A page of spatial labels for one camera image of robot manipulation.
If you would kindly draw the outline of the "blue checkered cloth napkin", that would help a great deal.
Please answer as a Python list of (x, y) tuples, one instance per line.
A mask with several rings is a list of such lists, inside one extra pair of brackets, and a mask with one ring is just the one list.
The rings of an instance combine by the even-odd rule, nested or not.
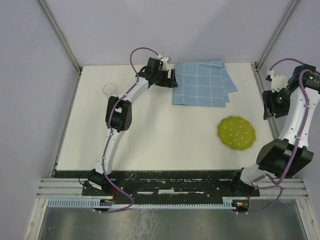
[(174, 69), (173, 105), (225, 108), (229, 94), (238, 91), (223, 60), (177, 63)]

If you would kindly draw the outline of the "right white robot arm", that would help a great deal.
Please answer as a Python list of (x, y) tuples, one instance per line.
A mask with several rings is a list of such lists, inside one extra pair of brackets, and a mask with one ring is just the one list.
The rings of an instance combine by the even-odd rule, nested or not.
[(239, 177), (229, 183), (236, 196), (256, 187), (263, 178), (275, 177), (280, 185), (308, 165), (314, 153), (308, 150), (309, 130), (315, 109), (320, 102), (320, 73), (315, 66), (301, 63), (292, 76), (267, 72), (271, 89), (262, 93), (264, 120), (285, 117), (279, 136), (264, 145), (255, 164), (241, 169)]

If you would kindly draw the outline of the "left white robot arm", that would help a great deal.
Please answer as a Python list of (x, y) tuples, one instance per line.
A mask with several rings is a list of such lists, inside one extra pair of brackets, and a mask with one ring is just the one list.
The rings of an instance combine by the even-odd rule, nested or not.
[(126, 92), (109, 97), (105, 116), (108, 128), (105, 146), (94, 169), (88, 173), (85, 189), (95, 190), (99, 195), (106, 195), (110, 191), (111, 183), (106, 177), (112, 172), (120, 140), (132, 124), (133, 103), (151, 86), (178, 87), (175, 70), (169, 68), (170, 61), (168, 56), (150, 57), (147, 64), (136, 73), (134, 84)]

